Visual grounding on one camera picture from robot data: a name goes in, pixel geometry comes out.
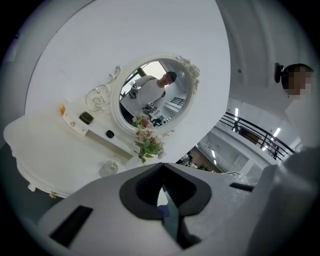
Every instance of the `mirror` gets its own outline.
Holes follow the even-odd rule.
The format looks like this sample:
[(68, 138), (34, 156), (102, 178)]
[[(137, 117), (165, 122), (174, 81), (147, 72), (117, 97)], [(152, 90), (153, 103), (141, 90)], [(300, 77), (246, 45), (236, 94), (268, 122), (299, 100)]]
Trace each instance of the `mirror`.
[(145, 114), (155, 128), (160, 127), (182, 112), (189, 91), (182, 64), (170, 59), (151, 61), (126, 79), (119, 96), (120, 112), (130, 125), (136, 116)]

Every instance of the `white shirt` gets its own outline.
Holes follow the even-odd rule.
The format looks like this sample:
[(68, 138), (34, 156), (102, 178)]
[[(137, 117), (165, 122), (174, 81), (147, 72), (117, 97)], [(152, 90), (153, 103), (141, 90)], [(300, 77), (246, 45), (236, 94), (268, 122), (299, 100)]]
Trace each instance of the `white shirt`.
[(161, 98), (165, 89), (160, 88), (157, 85), (157, 79), (152, 75), (141, 77), (135, 81), (136, 85), (140, 87), (138, 89), (137, 98), (131, 99), (129, 95), (125, 96), (120, 103), (125, 109), (134, 117), (143, 114), (142, 108), (148, 103), (154, 103), (156, 100)]

